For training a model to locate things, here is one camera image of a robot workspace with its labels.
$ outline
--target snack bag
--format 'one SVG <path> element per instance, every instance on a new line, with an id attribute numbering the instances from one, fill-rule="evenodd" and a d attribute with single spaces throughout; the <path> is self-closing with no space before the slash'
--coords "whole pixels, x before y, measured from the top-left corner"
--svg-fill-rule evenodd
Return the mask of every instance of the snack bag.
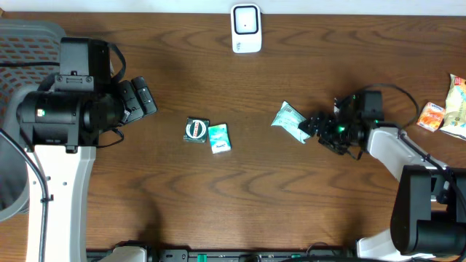
<path id="1" fill-rule="evenodd" d="M 440 127 L 444 115 L 445 109 L 429 102 L 425 105 L 424 109 L 422 109 L 422 113 L 417 120 L 417 124 L 431 132 L 434 132 Z"/>
<path id="2" fill-rule="evenodd" d="M 445 122 L 440 131 L 466 140 L 466 83 L 450 75 L 450 91 L 446 97 Z"/>

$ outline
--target wood grain surface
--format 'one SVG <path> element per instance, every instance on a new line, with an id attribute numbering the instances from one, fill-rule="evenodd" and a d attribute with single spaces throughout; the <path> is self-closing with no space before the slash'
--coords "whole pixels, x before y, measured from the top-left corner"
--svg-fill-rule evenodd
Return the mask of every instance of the wood grain surface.
<path id="1" fill-rule="evenodd" d="M 466 77 L 466 18 L 263 15 L 263 46 L 236 55 L 228 15 L 11 13 L 48 20 L 69 36 L 112 41 L 126 77 L 144 76 L 159 112 L 123 128 L 98 151 L 87 247 L 122 240 L 192 249 L 299 249 L 353 245 L 390 224 L 397 181 L 368 155 L 356 162 L 316 139 L 300 144 L 270 127 L 284 100 L 310 116 L 365 84 L 408 90 L 445 105 L 449 73 Z M 414 108 L 384 90 L 386 119 Z M 183 141 L 188 116 L 227 123 L 232 150 Z M 408 128 L 434 157 L 466 167 L 466 144 Z M 101 143 L 115 139 L 106 135 Z M 23 261 L 27 215 L 0 224 L 0 261 Z"/>

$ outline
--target orange and white package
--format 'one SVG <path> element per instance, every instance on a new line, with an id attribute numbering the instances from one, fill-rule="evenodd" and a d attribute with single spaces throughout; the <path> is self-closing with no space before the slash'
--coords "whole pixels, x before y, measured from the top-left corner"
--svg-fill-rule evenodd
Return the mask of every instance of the orange and white package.
<path id="1" fill-rule="evenodd" d="M 417 120 L 417 124 L 431 132 L 434 132 L 440 127 L 443 116 L 445 116 L 445 109 L 429 102 L 425 105 L 424 109 L 422 109 L 422 113 Z"/>

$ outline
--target white wall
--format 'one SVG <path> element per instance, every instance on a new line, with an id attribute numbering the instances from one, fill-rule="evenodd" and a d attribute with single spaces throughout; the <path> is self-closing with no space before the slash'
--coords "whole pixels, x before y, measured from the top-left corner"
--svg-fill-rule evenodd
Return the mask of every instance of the white wall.
<path id="1" fill-rule="evenodd" d="M 466 15 L 466 0 L 255 0 L 264 14 Z M 228 13 L 232 0 L 1 0 L 5 11 Z"/>

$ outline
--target laundry basket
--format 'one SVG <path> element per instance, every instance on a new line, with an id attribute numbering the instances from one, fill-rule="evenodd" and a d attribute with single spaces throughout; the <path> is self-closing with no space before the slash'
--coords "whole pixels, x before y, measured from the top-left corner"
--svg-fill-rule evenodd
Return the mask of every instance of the laundry basket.
<path id="1" fill-rule="evenodd" d="M 54 23 L 0 19 L 0 63 L 58 62 L 65 31 Z M 57 66 L 0 68 L 0 127 L 19 141 L 16 108 Z M 28 175 L 24 159 L 0 139 L 0 222 L 27 212 Z"/>

